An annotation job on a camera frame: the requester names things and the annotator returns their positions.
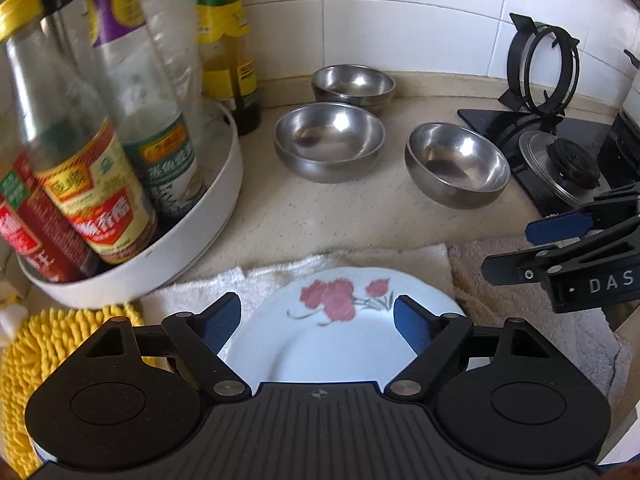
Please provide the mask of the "white towel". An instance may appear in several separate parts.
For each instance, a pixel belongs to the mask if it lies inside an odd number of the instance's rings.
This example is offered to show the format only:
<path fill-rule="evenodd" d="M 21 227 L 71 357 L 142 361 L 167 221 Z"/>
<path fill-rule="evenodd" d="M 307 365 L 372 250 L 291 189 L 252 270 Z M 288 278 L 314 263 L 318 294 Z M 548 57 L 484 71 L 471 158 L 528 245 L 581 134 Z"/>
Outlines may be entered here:
<path fill-rule="evenodd" d="M 413 250 L 336 250 L 261 268 L 243 269 L 237 266 L 212 278 L 157 289 L 139 300 L 140 310 L 146 324 L 156 325 L 166 316 L 177 312 L 200 313 L 222 295 L 235 292 L 241 299 L 243 314 L 251 316 L 279 288 L 317 272 L 343 266 L 404 272 L 449 297 L 454 296 L 447 248 L 438 244 Z"/>

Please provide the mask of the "white two-tier rotating rack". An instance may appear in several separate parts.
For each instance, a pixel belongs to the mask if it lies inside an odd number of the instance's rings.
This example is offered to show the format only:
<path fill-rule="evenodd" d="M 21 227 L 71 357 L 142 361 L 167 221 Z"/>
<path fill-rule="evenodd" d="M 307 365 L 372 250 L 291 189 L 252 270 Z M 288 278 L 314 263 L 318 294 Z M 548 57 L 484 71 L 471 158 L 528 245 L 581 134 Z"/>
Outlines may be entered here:
<path fill-rule="evenodd" d="M 62 306 L 85 309 L 123 304 L 163 287 L 190 269 L 228 223 L 240 194 L 243 162 L 238 129 L 222 105 L 202 99 L 203 130 L 195 153 L 207 190 L 195 207 L 142 254 L 94 278 L 54 284 L 25 260 L 26 278 Z"/>

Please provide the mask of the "beige towel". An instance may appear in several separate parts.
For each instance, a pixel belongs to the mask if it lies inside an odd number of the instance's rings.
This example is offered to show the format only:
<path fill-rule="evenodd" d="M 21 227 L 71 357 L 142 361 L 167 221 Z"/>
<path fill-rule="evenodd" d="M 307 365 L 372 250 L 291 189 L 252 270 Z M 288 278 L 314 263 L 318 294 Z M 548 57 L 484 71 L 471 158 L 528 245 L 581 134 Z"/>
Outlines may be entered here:
<path fill-rule="evenodd" d="M 490 255 L 517 252 L 524 237 L 488 238 L 447 248 L 454 296 L 475 324 L 500 326 L 506 318 L 525 318 L 561 350 L 608 398 L 611 406 L 639 393 L 632 345 L 620 338 L 600 310 L 556 314 L 538 284 L 495 287 L 480 266 Z"/>

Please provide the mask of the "black stove pot support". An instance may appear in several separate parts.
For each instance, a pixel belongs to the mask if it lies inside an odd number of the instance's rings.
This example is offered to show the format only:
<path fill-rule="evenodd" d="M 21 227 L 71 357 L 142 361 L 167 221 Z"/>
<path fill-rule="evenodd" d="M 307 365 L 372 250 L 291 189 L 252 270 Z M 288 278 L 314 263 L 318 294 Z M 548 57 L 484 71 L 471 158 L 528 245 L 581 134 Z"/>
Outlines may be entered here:
<path fill-rule="evenodd" d="M 506 50 L 506 90 L 499 102 L 539 117 L 563 115 L 580 74 L 579 40 L 566 29 L 511 13 L 514 35 Z"/>

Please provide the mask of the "yellow cap vinegar bottle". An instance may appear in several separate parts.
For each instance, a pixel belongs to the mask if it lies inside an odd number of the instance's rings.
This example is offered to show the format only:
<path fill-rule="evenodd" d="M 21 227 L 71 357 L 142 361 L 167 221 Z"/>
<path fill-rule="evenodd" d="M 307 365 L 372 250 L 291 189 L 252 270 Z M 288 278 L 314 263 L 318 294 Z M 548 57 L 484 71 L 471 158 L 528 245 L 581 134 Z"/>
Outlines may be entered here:
<path fill-rule="evenodd" d="M 52 203 L 107 264 L 149 246 L 157 215 L 95 88 L 40 26 L 41 0 L 4 0 L 1 41 L 21 142 Z"/>

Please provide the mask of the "black glass stove top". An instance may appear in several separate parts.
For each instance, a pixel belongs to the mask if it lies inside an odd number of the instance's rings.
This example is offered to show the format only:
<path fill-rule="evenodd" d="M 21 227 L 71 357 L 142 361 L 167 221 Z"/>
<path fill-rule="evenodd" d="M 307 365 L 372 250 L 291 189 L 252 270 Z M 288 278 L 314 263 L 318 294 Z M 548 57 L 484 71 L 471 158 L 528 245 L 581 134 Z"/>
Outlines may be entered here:
<path fill-rule="evenodd" d="M 458 115 L 506 156 L 543 217 L 639 181 L 639 154 L 628 153 L 610 125 L 503 110 L 460 108 Z"/>

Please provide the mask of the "red label soy sauce bottle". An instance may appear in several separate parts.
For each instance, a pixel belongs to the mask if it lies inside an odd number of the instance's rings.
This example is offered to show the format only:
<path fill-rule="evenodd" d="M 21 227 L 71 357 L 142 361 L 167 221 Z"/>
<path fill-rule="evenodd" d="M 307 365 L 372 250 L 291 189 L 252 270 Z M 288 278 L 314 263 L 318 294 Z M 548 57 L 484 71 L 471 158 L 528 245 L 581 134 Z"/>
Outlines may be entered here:
<path fill-rule="evenodd" d="M 90 278 L 99 258 L 38 183 L 26 158 L 1 171 L 1 236 L 52 283 Z"/>

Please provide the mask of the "steel bowl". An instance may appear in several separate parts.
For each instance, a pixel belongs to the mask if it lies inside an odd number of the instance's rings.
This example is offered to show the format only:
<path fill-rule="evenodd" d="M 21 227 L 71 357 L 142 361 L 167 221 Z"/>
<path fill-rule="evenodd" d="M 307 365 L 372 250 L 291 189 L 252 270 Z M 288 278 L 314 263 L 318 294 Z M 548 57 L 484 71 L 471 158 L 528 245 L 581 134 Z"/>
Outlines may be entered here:
<path fill-rule="evenodd" d="M 368 174 L 385 141 L 385 127 L 376 116 L 342 103 L 310 103 L 291 110 L 273 131 L 280 162 L 296 176 L 326 184 Z"/>
<path fill-rule="evenodd" d="M 416 187 L 428 198 L 454 209 L 493 203 L 511 179 L 509 163 L 488 139 L 448 122 L 414 128 L 405 162 Z"/>
<path fill-rule="evenodd" d="M 392 102 L 396 82 L 369 66 L 337 64 L 317 70 L 311 88 L 318 102 L 349 104 L 380 116 Z"/>

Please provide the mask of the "steel pot lid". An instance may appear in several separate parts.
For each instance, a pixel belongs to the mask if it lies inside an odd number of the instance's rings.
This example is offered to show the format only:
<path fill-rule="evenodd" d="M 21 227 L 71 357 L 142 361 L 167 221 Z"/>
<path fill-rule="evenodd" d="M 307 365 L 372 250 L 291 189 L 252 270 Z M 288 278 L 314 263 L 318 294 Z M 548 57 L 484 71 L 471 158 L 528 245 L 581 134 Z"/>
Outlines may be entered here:
<path fill-rule="evenodd" d="M 528 168 L 568 206 L 585 205 L 611 189 L 597 157 L 572 140 L 529 130 L 518 139 L 518 147 Z"/>

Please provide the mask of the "purple label clear bottle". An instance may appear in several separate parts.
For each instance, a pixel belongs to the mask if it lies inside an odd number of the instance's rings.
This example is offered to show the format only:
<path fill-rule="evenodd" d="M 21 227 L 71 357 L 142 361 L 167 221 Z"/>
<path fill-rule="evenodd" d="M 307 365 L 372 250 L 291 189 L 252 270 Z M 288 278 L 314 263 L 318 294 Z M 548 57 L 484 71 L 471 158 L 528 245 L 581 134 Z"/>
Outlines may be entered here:
<path fill-rule="evenodd" d="M 157 213 L 183 218 L 206 191 L 181 105 L 139 0 L 87 0 L 99 87 Z"/>

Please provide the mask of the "green yellow label sauce bottle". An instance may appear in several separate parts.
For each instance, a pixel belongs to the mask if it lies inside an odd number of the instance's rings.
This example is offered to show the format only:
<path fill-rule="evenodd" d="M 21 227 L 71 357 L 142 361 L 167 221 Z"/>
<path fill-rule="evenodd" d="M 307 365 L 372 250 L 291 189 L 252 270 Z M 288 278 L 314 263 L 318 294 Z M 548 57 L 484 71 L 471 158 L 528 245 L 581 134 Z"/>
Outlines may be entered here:
<path fill-rule="evenodd" d="M 262 121 L 250 23 L 242 0 L 196 0 L 202 95 L 230 110 L 239 134 Z"/>

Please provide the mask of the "white garlic bulb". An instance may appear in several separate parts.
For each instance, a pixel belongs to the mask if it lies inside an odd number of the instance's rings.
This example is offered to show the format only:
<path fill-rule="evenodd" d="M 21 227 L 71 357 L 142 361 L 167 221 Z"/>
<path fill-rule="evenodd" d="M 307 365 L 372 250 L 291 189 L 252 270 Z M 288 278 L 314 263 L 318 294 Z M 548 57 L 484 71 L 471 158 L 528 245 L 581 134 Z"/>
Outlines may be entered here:
<path fill-rule="evenodd" d="M 18 331 L 28 319 L 28 310 L 22 305 L 22 297 L 6 281 L 1 282 L 0 346 L 9 347 Z"/>

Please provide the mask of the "white rose plate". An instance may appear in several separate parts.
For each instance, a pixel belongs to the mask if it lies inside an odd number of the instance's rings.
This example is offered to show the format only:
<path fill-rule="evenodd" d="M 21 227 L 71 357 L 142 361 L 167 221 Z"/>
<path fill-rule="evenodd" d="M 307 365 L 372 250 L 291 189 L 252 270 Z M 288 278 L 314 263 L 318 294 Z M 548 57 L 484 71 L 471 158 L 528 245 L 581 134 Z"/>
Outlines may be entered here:
<path fill-rule="evenodd" d="M 439 289 L 385 268 L 334 268 L 270 294 L 233 334 L 226 363 L 257 390 L 263 382 L 377 382 L 414 357 L 394 323 L 401 295 L 430 312 L 460 314 Z"/>

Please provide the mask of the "yellow chenille mat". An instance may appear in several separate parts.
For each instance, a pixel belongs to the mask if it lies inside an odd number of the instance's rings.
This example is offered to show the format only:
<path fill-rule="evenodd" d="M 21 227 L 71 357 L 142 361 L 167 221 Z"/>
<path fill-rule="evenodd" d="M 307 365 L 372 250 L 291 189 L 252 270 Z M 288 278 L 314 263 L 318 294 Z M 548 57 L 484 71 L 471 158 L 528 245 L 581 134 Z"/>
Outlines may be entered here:
<path fill-rule="evenodd" d="M 29 315 L 14 341 L 1 351 L 1 457 L 26 479 L 39 467 L 25 426 L 26 404 L 35 390 L 110 318 L 144 319 L 134 304 L 111 304 L 99 310 L 49 308 Z"/>

